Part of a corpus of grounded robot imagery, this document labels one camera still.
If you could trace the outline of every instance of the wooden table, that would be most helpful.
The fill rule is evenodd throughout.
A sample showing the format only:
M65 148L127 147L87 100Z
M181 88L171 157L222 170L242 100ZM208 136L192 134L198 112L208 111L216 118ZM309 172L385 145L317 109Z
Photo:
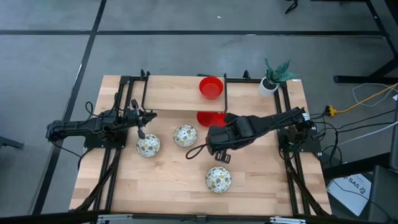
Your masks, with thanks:
M120 76L104 76L96 102L95 113L108 110L118 91ZM267 116L276 114L274 97L263 97L257 83L228 83L228 112L238 115ZM307 107L300 80L287 83L292 108ZM144 82L134 82L132 98L142 100ZM146 101L156 97L147 95ZM157 135L161 141L159 153L141 157L136 150L137 129L131 128L126 147L122 150L112 212L179 213L209 215L292 215L284 161L278 155L276 132L270 132L251 145L231 152L231 162L222 164L206 150L196 158L186 160L189 150L177 146L174 130L181 124L191 124L198 131L192 146L205 142L207 128L199 125L195 111L157 110L145 133ZM104 149L94 149L81 162L70 208L76 208L98 182ZM322 169L311 153L300 153L305 183L317 202L331 212ZM223 194L211 192L205 184L206 172L214 166L227 168L232 186ZM100 208L104 208L106 186ZM301 194L296 188L299 210L303 212Z

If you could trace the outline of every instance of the concrete floor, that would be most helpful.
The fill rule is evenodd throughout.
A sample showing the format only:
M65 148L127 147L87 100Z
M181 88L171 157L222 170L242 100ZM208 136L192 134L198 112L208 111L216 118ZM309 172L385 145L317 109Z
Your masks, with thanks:
M398 27L384 1L373 1L387 31L398 44ZM0 0L0 29L91 30L99 0ZM100 30L376 30L364 3L300 1L290 14L289 2L272 0L217 1L108 1ZM51 145L45 127L62 117L88 36L0 36L0 136L24 141L23 149L0 151L0 217L25 215L39 184ZM97 36L91 52L72 120L86 119L86 101L95 103L103 75L156 75L205 73L252 77L266 72L264 57L272 65L291 59L290 70L300 73L311 113L325 105L346 108L354 104L351 89L357 85L333 83L333 75L368 75L392 58L380 38L142 35ZM390 75L397 76L398 71ZM366 86L359 98L381 90ZM327 119L341 126L394 108L387 98L373 108L358 107ZM364 124L388 122L392 114ZM351 139L379 127L346 133ZM345 161L386 152L391 130L341 147ZM334 141L330 134L322 142ZM68 138L64 147L81 154L83 138ZM65 212L76 179L77 158L62 152L43 209ZM333 213L343 215L338 205Z

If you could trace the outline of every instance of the yellow cable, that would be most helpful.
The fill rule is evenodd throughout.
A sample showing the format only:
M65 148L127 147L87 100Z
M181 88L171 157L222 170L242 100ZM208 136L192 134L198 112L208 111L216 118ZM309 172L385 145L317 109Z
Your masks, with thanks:
M334 109L332 106L329 106L329 107L330 107L330 115L331 115L331 116L334 116L334 115L337 114L337 113L344 113L344 112L347 112L347 111L353 109L354 107L360 105L361 103L363 103L363 102L365 102L365 101L368 101L368 100L370 100L371 98L373 98L373 97L375 97L375 96L378 96L378 95L380 95L381 93L384 93L385 91L387 91L387 90L389 90L389 89L391 89L391 88L395 88L397 85L398 85L398 83L396 83L396 84L394 84L394 85L392 85L392 86L390 86L390 87L388 87L388 88L386 88L386 89L384 89L384 90L382 90L382 91L380 91L380 92L378 92L378 93L376 93L376 94L373 94L373 95L369 96L368 98L366 98L365 100L360 101L359 103L356 103L355 105L350 106L349 108L347 108L347 109L345 109L345 110L339 111L339 110Z

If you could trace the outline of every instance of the red bowl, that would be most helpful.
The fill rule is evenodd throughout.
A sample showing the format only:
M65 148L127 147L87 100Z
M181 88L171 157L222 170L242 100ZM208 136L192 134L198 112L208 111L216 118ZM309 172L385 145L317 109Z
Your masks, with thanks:
M217 116L217 112L204 112L204 111L199 111L197 113L197 120L199 124L201 124L204 127L209 127L211 121L213 118Z
M206 77L199 83L199 89L205 98L214 100L223 92L224 85L219 78Z
M226 113L216 114L210 121L210 126L224 127L227 123L224 121Z

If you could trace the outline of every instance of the white pot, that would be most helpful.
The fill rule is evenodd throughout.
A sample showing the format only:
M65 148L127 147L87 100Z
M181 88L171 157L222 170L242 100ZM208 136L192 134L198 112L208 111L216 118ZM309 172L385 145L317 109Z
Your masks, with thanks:
M276 84L276 87L273 90L269 90L264 85L262 85L262 81L264 81L266 78L267 77L262 78L259 84L259 93L261 96L272 96L274 92L278 89L278 84Z

